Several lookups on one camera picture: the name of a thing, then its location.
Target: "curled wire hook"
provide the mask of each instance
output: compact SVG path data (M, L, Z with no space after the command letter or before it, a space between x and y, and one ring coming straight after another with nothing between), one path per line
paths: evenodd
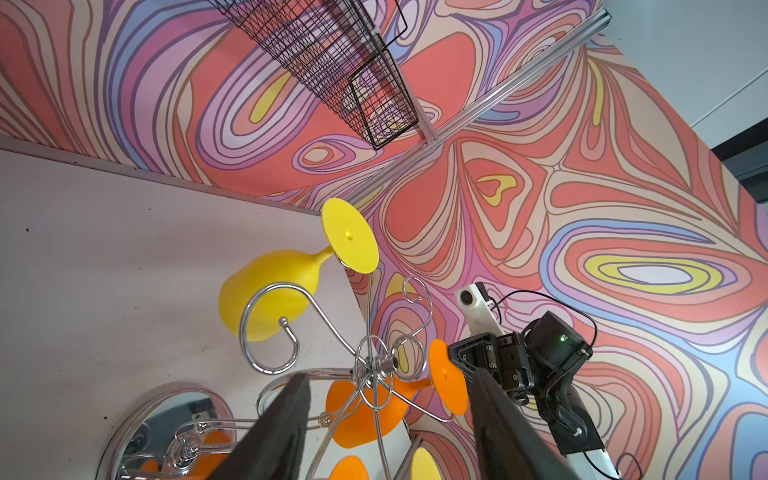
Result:
M243 309L243 314L240 317L240 328L239 328L239 337L240 337L240 350L243 352L243 355L245 355L245 358L250 363L251 367L253 367L254 370L256 370L259 373L263 373L264 375L279 375L280 373L284 373L287 370L289 370L295 363L296 360L299 358L299 340L296 339L296 335L293 334L293 331L291 330L290 326L288 325L288 319L285 317L281 317L277 324L283 327L283 330L285 330L285 333L290 338L291 343L293 344L293 352L291 353L290 359L285 362L283 365L278 367L269 367L265 366L262 363L260 363L256 358L253 357L253 354L251 353L250 349L248 348L248 322L250 320L250 313L253 310L253 307L256 305L256 303L261 299L262 296L266 295L267 293L271 292L272 290L278 290L281 288L287 288L291 290L295 290L302 295L306 297L307 300L309 300L310 305L315 309L315 311L320 315L320 317L323 319L323 322L328 326L328 328L331 330L333 335L344 345L344 347L352 353L355 354L355 350L344 340L344 337L341 336L339 331L336 329L336 327L331 323L330 319L328 319L328 316L326 316L325 312L323 312L323 309L320 308L320 305L317 304L314 297L312 297L312 294L308 292L304 287L300 285L296 285L295 283L290 282L277 282L277 283L271 283L270 285L265 286L258 292L256 292L248 301L245 308Z
M424 281L418 278L417 276L411 275L402 281L402 295L406 298L406 301L413 305L415 303L421 304L422 301L424 300L424 298L421 295L419 295L418 290L416 291L417 297L415 299L412 299L411 297L408 296L408 286L410 285L411 280L416 281L424 289L424 293L427 297L426 299L429 302L429 308L428 308L429 315L427 316L427 320L425 320L421 324L421 326L419 326L419 328L417 328L411 333L399 336L395 341L395 343L392 344L393 353L396 352L398 348L403 346L409 340L413 342L416 345L416 348L419 350L419 354L417 355L416 358L419 358L420 360L416 364L416 368L413 369L413 373L411 373L410 375L406 375L405 373L401 372L399 369L395 371L395 375L397 376L397 378L401 379L403 382L412 382L413 380L416 380L424 373L424 370L426 369L426 366L427 366L426 348L424 347L424 344L421 343L421 341L416 338L416 335L418 335L422 330L424 330L427 327L427 325L429 325L434 320L434 315L435 315L435 305L432 302L432 294L429 293L429 289L427 288Z

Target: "metal wire rack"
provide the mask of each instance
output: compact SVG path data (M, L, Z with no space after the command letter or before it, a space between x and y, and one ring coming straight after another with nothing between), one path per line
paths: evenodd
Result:
M369 277L369 288L371 288L371 285L372 285L371 280L372 280L371 277ZM418 283L422 287L424 291L424 297L422 297L419 294L417 294L416 298L412 298L409 296L408 287L412 286L411 281ZM265 286L263 289L256 292L253 295L253 297L251 297L251 300L246 305L246 308L243 310L243 315L240 319L240 347L243 350L243 354L245 355L246 359L249 361L253 369L255 369L257 372L260 372L260 373L264 373L263 366L259 365L258 362L254 360L253 356L250 354L250 351L248 350L247 335L246 335L247 324L250 318L250 313L251 313L253 304L255 304L262 296L264 296L271 290L275 290L279 288L290 288L292 290L299 291L308 300L310 300L310 304L314 307L315 311L317 311L318 314L323 319L327 319L326 314L319 307L319 305L314 300L312 295L300 286L294 285L292 283L273 283L271 285ZM357 346L357 349L354 349L353 347L351 347L351 345L347 341L345 341L343 337L341 337L339 332L335 328L333 328L333 325L331 324L330 321L326 321L326 324L328 324L328 327L331 329L334 336L342 343L345 349L347 349L349 353L353 355L354 365L351 369L322 368L322 369L300 370L297 372L287 373L286 375L283 375L275 379L274 381L272 381L269 385L264 387L264 389L259 394L259 397L256 402L256 408L257 408L257 413L259 417L261 417L261 415L264 414L264 411L267 407L267 404L270 398L273 397L275 394L277 394L280 391L280 389L282 389L285 385L287 385L287 383L295 375L299 375L299 374L307 375L310 378L310 381L345 380L347 382L351 382L356 387L353 394L349 396L349 398L346 400L346 402L344 403L341 409L339 409L336 412L324 412L322 415L317 417L312 417L308 420L309 424L307 426L307 429L311 430L311 429L328 428L328 431L326 433L326 436L323 438L323 442L320 444L320 447L317 453L315 454L312 460L312 463L310 464L310 469L306 474L306 480L313 480L315 478L315 473L320 464L320 461L325 455L326 450L328 449L328 445L331 441L331 438L333 437L334 433L338 429L339 424L344 419L352 415L358 408L361 408L363 404L367 406L367 408L373 411L374 422L376 425L376 442L379 447L379 455L381 457L382 469L384 472L385 480L393 480L394 478L399 477L398 475L393 477L392 473L389 470L389 465L386 459L386 453L384 451L381 425L379 423L380 422L379 412L387 406L387 404L389 403L390 399L393 396L405 402L409 407L420 411L422 414L427 415L431 419L434 419L438 422L441 422L444 424L450 423L455 418L454 414L451 414L448 418L442 418L440 416L437 416L434 413L430 412L429 410L426 410L421 406L417 405L407 396L402 395L394 388L394 377L397 377L403 382L412 382L412 381L415 381L417 378L419 378L425 372L426 364L427 364L427 350L424 344L417 338L417 335L421 331L423 331L425 328L427 328L427 326L430 323L434 321L434 304L432 302L432 295L429 293L429 289L421 279L419 279L417 276L409 276L405 278L402 282L402 295L406 299L406 301L408 301L408 303L411 303L412 305L422 304L427 309L428 316L427 316L427 320L425 320L418 328L413 330L411 333L401 334L400 336L398 336L398 338L395 340L395 342L392 344L391 347L387 346L386 342L382 337L372 333L373 318L372 318L372 311L371 311L371 305L370 305L372 292L369 291L368 305L366 309L367 310L367 315L366 315L367 334L360 340ZM417 348L417 350L419 351L419 354L416 357L418 361L414 362L415 365L413 366L413 369L410 372L410 374L405 374L403 371L399 369L397 363L391 361L392 358L397 355L397 349L400 346L405 345L406 342L412 342L414 347ZM362 351L364 347L367 348L367 355ZM384 399L380 399L378 396L379 385L381 385L387 391L386 397ZM365 395L366 389L370 389L372 393L372 402L366 398L366 395Z
M418 123L388 44L359 0L208 1L375 149Z

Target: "black wire basket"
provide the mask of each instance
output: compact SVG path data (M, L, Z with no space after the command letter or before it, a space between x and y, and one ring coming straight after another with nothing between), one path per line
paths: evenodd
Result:
M359 0L208 1L376 150L418 122L388 45Z

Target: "orange disc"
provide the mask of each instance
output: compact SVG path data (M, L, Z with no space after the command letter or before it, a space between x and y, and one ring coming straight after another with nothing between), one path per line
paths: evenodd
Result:
M464 415L469 406L467 381L448 358L448 343L437 339L429 346L429 377L437 394L454 415Z
M234 437L231 431L213 430L205 435L204 443L206 445L212 445L217 443L231 443L234 442ZM197 458L197 461L193 464L189 474L184 478L186 480L195 480L199 478L208 478L219 465L227 459L229 455L223 454L203 454Z
M368 471L359 458L350 455L336 464L328 480L368 480Z
M418 382L401 382L400 379L395 377L394 386L397 393L410 400L413 399L420 389L429 386L429 379ZM355 391L356 387L351 382L346 380L336 380L333 382L326 397L326 412L340 410L344 406L344 402ZM379 403L384 402L386 396L386 389L384 386L379 385ZM372 389L366 388L366 398L369 402L373 402ZM381 426L382 435L386 435L394 430L403 417L406 416L406 412L408 412L408 404L392 396L386 407L379 412L379 425ZM341 421L336 429L336 433L333 434L333 440L343 449L354 449L363 443L376 440L376 423L373 410L369 409L366 405L361 405L354 413L349 414L347 418Z

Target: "colorful patterned wall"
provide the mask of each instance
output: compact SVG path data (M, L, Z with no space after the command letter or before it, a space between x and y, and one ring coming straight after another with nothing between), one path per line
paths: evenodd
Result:
M393 52L440 125L598 3L411 0ZM391 38L394 4L366 5ZM0 133L106 161L317 209L417 141L370 150L201 0L2 2L0 37ZM549 292L600 324L577 379L612 458L634 453L648 478L766 477L768 217L604 39L364 211L382 249L381 334L419 321L397 294L403 274L435 297L425 340L467 334L453 294L468 283ZM503 326L547 308L591 338L525 296L502 306ZM417 399L441 408L431 391ZM470 415L407 420L444 472L475 478Z
M439 126L596 1L405 0L391 49ZM364 3L402 29L394 0ZM11 137L309 208L418 140L372 150L205 0L2 0L0 32Z
M482 281L497 299L550 293L599 323L576 379L614 460L633 453L647 478L768 475L768 215L604 38L365 212L382 249L376 331L390 341L425 315L398 293L404 274L432 290L427 343L468 335L454 300L465 285ZM364 305L367 277L350 278ZM546 310L592 338L586 319L536 296L505 302L503 328ZM433 391L417 401L442 409ZM535 407L525 412L551 442ZM475 478L471 415L407 421L444 472ZM638 478L625 462L625 478Z

